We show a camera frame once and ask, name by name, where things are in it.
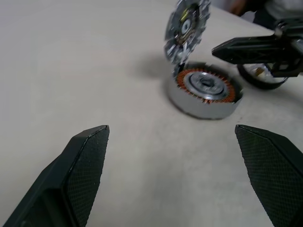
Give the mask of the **round silver lid circuit board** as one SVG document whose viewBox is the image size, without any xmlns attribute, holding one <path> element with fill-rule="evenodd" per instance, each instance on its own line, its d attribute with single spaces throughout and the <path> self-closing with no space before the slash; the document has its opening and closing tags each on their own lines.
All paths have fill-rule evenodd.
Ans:
<svg viewBox="0 0 303 227">
<path fill-rule="evenodd" d="M 211 0 L 178 0 L 167 22 L 164 36 L 166 59 L 180 66 L 202 41 L 210 17 Z"/>
</svg>

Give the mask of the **silver spoked rotor black rim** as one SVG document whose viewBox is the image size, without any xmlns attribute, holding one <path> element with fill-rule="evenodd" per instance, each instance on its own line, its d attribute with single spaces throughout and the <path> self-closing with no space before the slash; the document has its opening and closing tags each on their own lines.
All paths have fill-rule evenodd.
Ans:
<svg viewBox="0 0 303 227">
<path fill-rule="evenodd" d="M 287 82 L 288 78 L 275 78 L 265 64 L 238 64 L 239 75 L 254 87 L 273 90 Z"/>
</svg>

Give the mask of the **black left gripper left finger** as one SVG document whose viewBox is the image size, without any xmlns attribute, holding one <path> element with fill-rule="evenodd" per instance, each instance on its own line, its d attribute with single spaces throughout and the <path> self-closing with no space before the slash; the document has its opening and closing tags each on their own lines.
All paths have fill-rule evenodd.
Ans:
<svg viewBox="0 0 303 227">
<path fill-rule="evenodd" d="M 2 227 L 85 227 L 103 172 L 109 126 L 73 136 Z"/>
</svg>

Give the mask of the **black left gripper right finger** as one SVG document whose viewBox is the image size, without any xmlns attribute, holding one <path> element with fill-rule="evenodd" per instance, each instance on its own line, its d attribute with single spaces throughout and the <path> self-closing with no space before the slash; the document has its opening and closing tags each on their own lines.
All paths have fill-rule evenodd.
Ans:
<svg viewBox="0 0 303 227">
<path fill-rule="evenodd" d="M 287 138 L 238 124 L 251 186 L 274 227 L 303 227 L 303 153 Z"/>
</svg>

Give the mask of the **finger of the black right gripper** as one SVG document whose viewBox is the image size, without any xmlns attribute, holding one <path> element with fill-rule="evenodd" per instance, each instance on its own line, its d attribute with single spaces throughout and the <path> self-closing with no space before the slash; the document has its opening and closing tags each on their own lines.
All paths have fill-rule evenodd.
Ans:
<svg viewBox="0 0 303 227">
<path fill-rule="evenodd" d="M 277 63 L 295 60 L 296 50 L 275 35 L 236 37 L 213 48 L 212 55 L 231 64 Z"/>
<path fill-rule="evenodd" d="M 297 77 L 301 73 L 301 62 L 276 62 L 270 72 L 273 77 Z"/>
</svg>

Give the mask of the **silver motor housing copper windings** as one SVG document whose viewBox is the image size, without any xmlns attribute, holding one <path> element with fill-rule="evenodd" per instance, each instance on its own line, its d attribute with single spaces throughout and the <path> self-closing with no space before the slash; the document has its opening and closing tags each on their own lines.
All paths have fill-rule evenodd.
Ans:
<svg viewBox="0 0 303 227">
<path fill-rule="evenodd" d="M 241 84 L 228 71 L 205 62 L 176 65 L 167 82 L 169 100 L 198 119 L 229 117 L 243 98 Z"/>
</svg>

